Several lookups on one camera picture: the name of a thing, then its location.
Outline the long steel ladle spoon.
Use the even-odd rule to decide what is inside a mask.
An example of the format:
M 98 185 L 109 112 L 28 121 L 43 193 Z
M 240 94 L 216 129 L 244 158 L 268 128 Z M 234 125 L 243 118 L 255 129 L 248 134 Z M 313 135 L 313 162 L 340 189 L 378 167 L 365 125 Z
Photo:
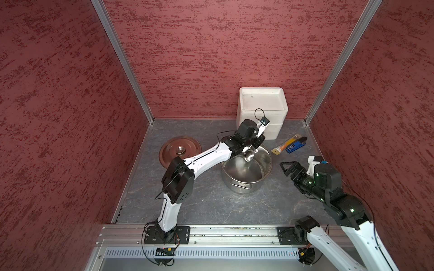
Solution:
M 244 160 L 248 163 L 254 159 L 255 156 L 255 149 L 248 148 L 243 153 Z

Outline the stainless steel pot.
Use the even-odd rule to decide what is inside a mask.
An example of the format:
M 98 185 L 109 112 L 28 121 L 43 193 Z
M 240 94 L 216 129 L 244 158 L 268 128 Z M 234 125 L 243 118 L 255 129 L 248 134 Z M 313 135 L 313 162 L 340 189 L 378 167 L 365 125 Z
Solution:
M 222 178 L 225 185 L 235 193 L 249 194 L 258 190 L 272 171 L 272 157 L 264 145 L 255 149 L 253 160 L 246 161 L 237 155 L 222 163 Z

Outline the steel pot lid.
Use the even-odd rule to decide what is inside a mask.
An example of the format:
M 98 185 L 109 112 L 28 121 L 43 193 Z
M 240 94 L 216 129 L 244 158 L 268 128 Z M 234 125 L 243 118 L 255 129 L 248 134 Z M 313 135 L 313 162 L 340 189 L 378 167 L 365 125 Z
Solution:
M 168 168 L 175 157 L 186 159 L 198 155 L 201 152 L 201 144 L 196 139 L 189 136 L 174 137 L 161 147 L 159 151 L 159 161 L 164 168 Z

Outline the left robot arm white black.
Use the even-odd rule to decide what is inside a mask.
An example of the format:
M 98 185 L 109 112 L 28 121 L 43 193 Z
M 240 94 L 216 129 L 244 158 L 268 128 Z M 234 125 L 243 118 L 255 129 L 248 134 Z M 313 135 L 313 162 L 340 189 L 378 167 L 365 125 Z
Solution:
M 172 242 L 175 237 L 181 205 L 192 193 L 195 179 L 219 163 L 260 147 L 269 123 L 265 116 L 257 122 L 245 119 L 233 135 L 221 138 L 212 148 L 191 158 L 173 158 L 162 178 L 160 193 L 164 202 L 155 225 L 163 244 Z

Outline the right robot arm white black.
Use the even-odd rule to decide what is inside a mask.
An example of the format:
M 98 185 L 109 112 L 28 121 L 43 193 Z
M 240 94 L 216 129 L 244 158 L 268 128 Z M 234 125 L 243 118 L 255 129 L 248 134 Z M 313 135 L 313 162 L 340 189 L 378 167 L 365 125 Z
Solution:
M 339 271 L 396 271 L 398 267 L 377 236 L 374 218 L 362 200 L 343 191 L 341 173 L 335 167 L 312 158 L 309 163 L 312 170 L 297 161 L 281 162 L 280 167 L 303 195 L 323 204 L 363 263 L 341 248 L 311 216 L 296 221 L 293 228 L 296 241 L 318 249 Z

